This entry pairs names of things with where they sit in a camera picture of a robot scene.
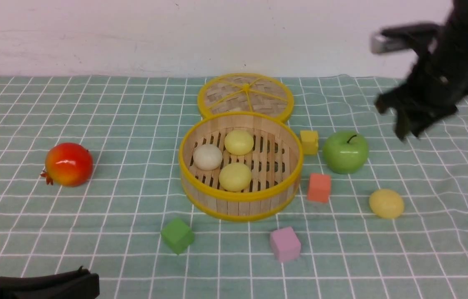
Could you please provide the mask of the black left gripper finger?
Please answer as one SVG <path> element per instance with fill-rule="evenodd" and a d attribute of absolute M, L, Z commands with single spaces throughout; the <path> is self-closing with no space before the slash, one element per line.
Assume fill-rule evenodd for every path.
<path fill-rule="evenodd" d="M 44 289 L 10 291 L 10 299 L 95 299 L 99 295 L 98 274 Z"/>
<path fill-rule="evenodd" d="M 26 291 L 54 287 L 59 284 L 72 282 L 90 275 L 90 271 L 83 267 L 78 270 L 61 274 L 40 277 L 5 277 L 0 276 L 0 291 Z"/>

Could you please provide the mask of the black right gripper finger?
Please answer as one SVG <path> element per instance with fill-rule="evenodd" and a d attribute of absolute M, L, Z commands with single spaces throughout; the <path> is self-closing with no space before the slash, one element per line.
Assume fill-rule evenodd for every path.
<path fill-rule="evenodd" d="M 401 142 L 406 142 L 408 135 L 419 139 L 425 124 L 425 114 L 416 110 L 396 110 L 394 132 Z"/>

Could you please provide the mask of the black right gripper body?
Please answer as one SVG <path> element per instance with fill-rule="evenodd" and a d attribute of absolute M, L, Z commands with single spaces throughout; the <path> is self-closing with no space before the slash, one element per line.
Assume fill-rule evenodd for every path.
<path fill-rule="evenodd" d="M 375 107 L 380 114 L 390 108 L 420 111 L 424 125 L 431 125 L 454 115 L 468 96 L 468 0 L 453 1 L 428 51 L 417 57 L 403 83 L 378 96 Z"/>

